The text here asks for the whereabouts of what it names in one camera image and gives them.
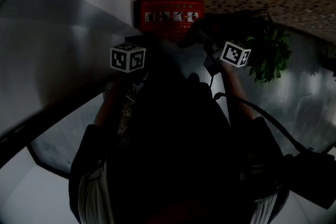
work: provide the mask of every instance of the foliage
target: foliage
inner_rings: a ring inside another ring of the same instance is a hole
[[[291,54],[288,50],[288,35],[283,29],[274,26],[270,16],[260,20],[260,31],[246,37],[246,47],[252,49],[247,66],[250,75],[255,74],[255,81],[269,82],[281,77],[281,71],[287,68]]]

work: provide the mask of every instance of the gray floor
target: gray floor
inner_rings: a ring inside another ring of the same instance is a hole
[[[324,151],[336,141],[336,81],[332,72],[321,67],[318,55],[326,44],[298,34],[290,34],[292,55],[281,78],[270,83],[254,82],[249,68],[237,69],[249,100],[275,117],[300,143],[316,152]],[[179,49],[165,42],[165,48],[180,65],[183,74],[197,73],[201,81],[211,77],[203,66],[205,53],[201,45]],[[334,48],[328,48],[334,56]],[[212,85],[213,94],[224,92],[220,75]],[[49,165],[69,171],[88,124],[92,123],[102,96],[77,109],[32,142],[41,159]],[[226,99],[218,104],[226,115]],[[271,124],[269,127],[284,154],[297,154],[294,147]]]

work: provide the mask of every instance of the sleeve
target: sleeve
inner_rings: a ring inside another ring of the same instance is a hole
[[[70,209],[80,223],[78,212],[78,190],[82,176],[96,168],[108,151],[118,143],[119,137],[105,133],[96,125],[89,125],[85,131],[78,152],[73,160],[69,178]]]

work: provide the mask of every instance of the red box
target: red box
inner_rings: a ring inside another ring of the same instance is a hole
[[[142,0],[140,31],[160,37],[183,38],[190,25],[204,18],[204,2],[198,0]]]

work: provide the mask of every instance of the cube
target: cube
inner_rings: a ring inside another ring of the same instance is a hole
[[[244,49],[239,45],[227,41],[220,59],[235,67],[242,67],[246,64],[250,53],[250,49]]]
[[[145,65],[146,49],[131,44],[121,44],[110,49],[110,66],[126,73]]]

